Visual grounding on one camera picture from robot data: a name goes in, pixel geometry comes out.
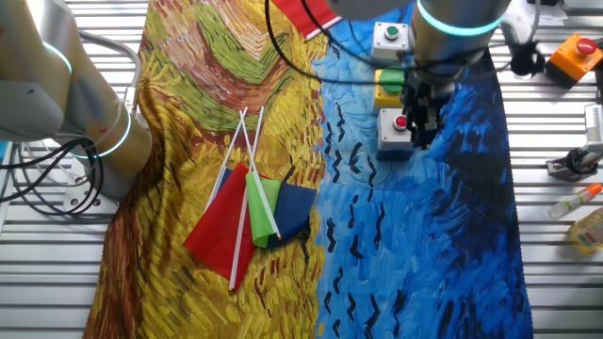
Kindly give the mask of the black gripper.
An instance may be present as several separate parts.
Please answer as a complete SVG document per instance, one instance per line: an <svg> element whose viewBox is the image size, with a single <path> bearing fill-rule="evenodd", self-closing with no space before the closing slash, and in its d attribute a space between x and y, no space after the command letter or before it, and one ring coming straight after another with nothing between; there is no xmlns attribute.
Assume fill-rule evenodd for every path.
<svg viewBox="0 0 603 339"><path fill-rule="evenodd" d="M409 87L403 96L403 112L408 120L411 142L414 147L428 149L443 128L440 118L442 108L448 103L455 86L453 83L432 86L419 82ZM419 125L433 125L420 133Z"/></svg>

